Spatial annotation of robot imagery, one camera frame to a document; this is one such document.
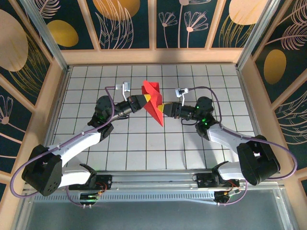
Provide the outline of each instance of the red origami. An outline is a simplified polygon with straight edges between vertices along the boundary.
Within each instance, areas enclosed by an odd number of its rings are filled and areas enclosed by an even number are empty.
[[[162,104],[162,95],[160,94],[158,82],[144,81],[142,86],[142,93],[149,94],[151,96],[150,101],[144,106],[147,112],[161,125],[163,126],[163,113],[158,110],[158,105]]]

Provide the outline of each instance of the yellow oval shape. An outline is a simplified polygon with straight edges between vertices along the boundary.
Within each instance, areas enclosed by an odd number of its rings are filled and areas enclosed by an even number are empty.
[[[28,59],[28,40],[23,27],[9,13],[0,10],[0,66],[21,70]]]
[[[47,27],[56,43],[61,46],[72,47],[79,41],[76,30],[65,21],[54,20],[49,22]]]
[[[268,84],[277,83],[286,69],[287,59],[285,54],[278,49],[272,50],[264,61],[264,78]]]
[[[126,8],[130,14],[130,17],[133,17],[140,8],[140,0],[93,0],[93,3],[97,10],[106,18],[116,21],[122,21],[127,19],[127,17],[120,12],[118,1],[123,8],[125,13]]]
[[[252,25],[258,21],[267,0],[231,0],[230,19],[239,25]]]

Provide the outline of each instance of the white grid floor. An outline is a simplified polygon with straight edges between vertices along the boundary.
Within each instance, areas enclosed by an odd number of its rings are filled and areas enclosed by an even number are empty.
[[[254,135],[248,110],[233,65],[138,65],[73,67],[64,103],[54,133],[54,143],[80,131],[90,121],[97,99],[106,95],[105,86],[131,81],[131,95],[141,94],[144,80],[159,82],[164,102],[179,101],[174,88],[211,87],[223,115],[223,125]],[[123,100],[121,91],[110,91],[114,102]],[[186,94],[186,105],[195,105],[208,90]],[[214,102],[214,115],[218,115]],[[223,161],[238,161],[237,155],[221,145],[208,142],[194,126],[165,117],[161,127],[144,109],[129,119],[113,122],[112,134],[68,162],[86,163],[95,170],[204,169]]]

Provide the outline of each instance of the red paper object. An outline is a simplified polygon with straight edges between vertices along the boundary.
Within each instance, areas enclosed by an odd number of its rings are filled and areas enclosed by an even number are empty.
[[[142,93],[151,96],[150,101],[144,106],[147,112],[163,126],[163,113],[158,110],[158,105],[162,104],[162,95],[160,94],[158,82],[144,81],[142,86]]]

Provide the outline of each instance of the white flower drawing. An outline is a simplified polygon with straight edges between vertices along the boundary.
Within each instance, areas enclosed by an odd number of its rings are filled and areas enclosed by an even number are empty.
[[[167,12],[165,14],[163,12],[159,13],[159,19],[160,19],[160,22],[163,26],[166,48],[168,48],[166,33],[165,33],[165,27],[177,25],[178,21],[176,20],[174,13],[170,13],[170,12]]]
[[[0,95],[0,125],[10,125],[13,128],[25,133],[24,130],[22,130],[22,129],[20,129],[20,128],[12,125],[10,123],[10,115],[12,113],[12,109],[13,109],[13,99],[10,98],[10,97],[7,97],[6,100],[5,100],[3,95]],[[12,140],[16,143],[21,144],[21,141],[15,139],[15,138],[9,137],[9,136],[7,136],[3,133],[0,133],[0,136],[4,137],[6,139]]]
[[[194,31],[201,31],[208,29],[208,23],[206,23],[206,12],[195,12],[191,17],[191,11],[184,13],[184,22],[186,24],[188,37],[187,48],[189,47],[189,34]]]
[[[210,1],[211,0],[179,0],[181,7],[180,7],[179,23],[178,23],[179,24],[178,25],[178,48],[180,48],[180,26],[181,26],[181,15],[182,15],[183,6],[203,4],[203,3],[208,3]]]

